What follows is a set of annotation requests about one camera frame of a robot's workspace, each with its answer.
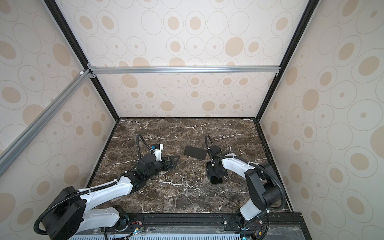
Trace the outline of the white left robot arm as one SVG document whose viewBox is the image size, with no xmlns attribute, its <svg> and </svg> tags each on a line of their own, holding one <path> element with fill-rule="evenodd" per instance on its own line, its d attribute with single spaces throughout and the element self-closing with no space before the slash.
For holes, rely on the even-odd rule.
<svg viewBox="0 0 384 240">
<path fill-rule="evenodd" d="M 175 169 L 179 160 L 179 155 L 158 160 L 154 154 L 146 154 L 135 167 L 111 182 L 79 190 L 67 187 L 37 218 L 34 231 L 38 235 L 49 236 L 51 240 L 68 240 L 85 230 L 123 227 L 128 216 L 121 207 L 97 207 L 144 188 L 150 178 L 162 171 Z"/>
</svg>

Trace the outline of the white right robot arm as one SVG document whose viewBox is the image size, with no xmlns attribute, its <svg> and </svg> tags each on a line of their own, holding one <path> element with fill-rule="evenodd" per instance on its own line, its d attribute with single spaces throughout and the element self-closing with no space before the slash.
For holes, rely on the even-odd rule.
<svg viewBox="0 0 384 240">
<path fill-rule="evenodd" d="M 206 167 L 211 184 L 221 184 L 228 171 L 246 180 L 250 199 L 237 212 L 236 222 L 240 228 L 248 228 L 252 220 L 269 210 L 285 208 L 286 192 L 269 163 L 249 162 L 233 153 L 223 152 L 216 145 L 207 147 L 207 152 L 211 159 Z"/>
</svg>

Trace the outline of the black smartphone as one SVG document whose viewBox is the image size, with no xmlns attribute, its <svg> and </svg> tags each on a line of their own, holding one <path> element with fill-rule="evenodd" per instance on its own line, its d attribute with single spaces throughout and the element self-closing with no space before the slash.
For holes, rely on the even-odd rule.
<svg viewBox="0 0 384 240">
<path fill-rule="evenodd" d="M 184 150 L 184 155 L 189 156 L 189 157 L 193 157 L 193 158 L 196 158 L 199 160 L 205 160 L 206 155 L 207 155 L 207 151 L 204 149 L 199 149 L 199 148 L 193 147 L 193 146 L 186 146 L 186 148 Z"/>
</svg>

